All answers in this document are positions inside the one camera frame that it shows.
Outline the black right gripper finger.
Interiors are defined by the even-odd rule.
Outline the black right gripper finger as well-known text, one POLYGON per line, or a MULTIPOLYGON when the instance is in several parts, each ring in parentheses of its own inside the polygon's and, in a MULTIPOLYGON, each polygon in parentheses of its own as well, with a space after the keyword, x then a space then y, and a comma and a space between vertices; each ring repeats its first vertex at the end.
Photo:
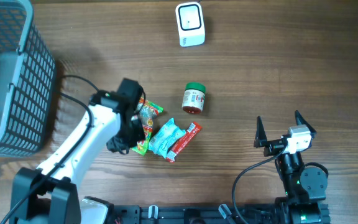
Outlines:
POLYGON ((261 116, 257 117, 257 128, 255 133, 255 142, 266 142, 267 136, 265 133, 265 129, 263 126, 262 118, 261 116))
POLYGON ((297 125, 306 125, 311 134, 316 134, 316 130, 302 117, 298 110, 295 111, 295 121, 297 125))

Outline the colourful candy bag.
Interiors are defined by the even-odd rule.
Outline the colourful candy bag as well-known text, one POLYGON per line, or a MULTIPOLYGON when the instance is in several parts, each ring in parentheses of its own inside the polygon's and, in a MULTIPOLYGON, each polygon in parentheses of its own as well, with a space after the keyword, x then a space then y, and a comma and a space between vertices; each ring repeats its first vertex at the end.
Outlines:
POLYGON ((144 156, 149 148, 149 141, 154 126, 154 118, 156 118, 160 113, 163 112, 163 108, 141 97, 137 105, 137 109, 140 110, 140 112, 134 118, 139 118, 141 120, 145 139, 142 141, 138 141, 137 145, 135 147, 132 147, 131 149, 144 156))

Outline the teal snack pouch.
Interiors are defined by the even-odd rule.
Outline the teal snack pouch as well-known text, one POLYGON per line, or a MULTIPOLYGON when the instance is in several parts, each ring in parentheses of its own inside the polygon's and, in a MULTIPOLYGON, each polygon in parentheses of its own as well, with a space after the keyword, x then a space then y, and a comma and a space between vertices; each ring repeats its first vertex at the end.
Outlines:
POLYGON ((156 155, 167 158, 168 150, 184 135, 186 131, 175 124, 173 118, 169 119, 149 141, 149 150, 156 155))

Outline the red snack packet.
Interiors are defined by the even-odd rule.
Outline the red snack packet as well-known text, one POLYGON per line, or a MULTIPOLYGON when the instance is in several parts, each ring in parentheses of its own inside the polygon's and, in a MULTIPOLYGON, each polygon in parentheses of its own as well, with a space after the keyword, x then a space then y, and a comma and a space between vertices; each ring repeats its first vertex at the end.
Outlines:
POLYGON ((166 160, 170 163, 174 163, 177 155, 187 147, 190 141, 202 130, 202 126, 197 122, 192 122, 186 133, 181 137, 168 151, 166 160))

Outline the green lid sauce jar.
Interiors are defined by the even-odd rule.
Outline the green lid sauce jar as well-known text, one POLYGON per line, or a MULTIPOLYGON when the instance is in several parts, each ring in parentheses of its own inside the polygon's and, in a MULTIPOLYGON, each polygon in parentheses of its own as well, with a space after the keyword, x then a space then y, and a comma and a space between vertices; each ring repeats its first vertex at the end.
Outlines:
POLYGON ((182 101, 183 111, 200 114, 203 111, 206 87, 201 83, 187 83, 182 101))

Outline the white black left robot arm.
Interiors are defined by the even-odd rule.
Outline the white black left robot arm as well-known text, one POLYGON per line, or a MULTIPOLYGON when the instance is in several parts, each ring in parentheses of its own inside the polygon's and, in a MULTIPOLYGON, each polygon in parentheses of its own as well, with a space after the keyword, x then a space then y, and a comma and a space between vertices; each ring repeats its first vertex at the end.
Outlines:
POLYGON ((118 223, 114 205, 78 198, 78 186, 100 150, 128 153, 145 138, 135 116, 144 91, 93 95, 80 123, 35 170, 21 168, 12 186, 11 209, 3 223, 118 223))

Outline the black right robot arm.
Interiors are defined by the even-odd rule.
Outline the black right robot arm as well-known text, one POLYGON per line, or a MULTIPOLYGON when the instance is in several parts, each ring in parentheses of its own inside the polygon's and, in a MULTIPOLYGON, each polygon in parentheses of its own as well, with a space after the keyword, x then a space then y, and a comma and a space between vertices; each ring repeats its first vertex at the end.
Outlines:
POLYGON ((329 172, 317 162, 303 162, 301 153, 312 147, 316 130, 295 111, 296 125, 279 139, 268 140, 262 118, 257 118, 254 147, 274 161, 285 196, 275 200, 280 223, 330 223, 326 199, 329 172))

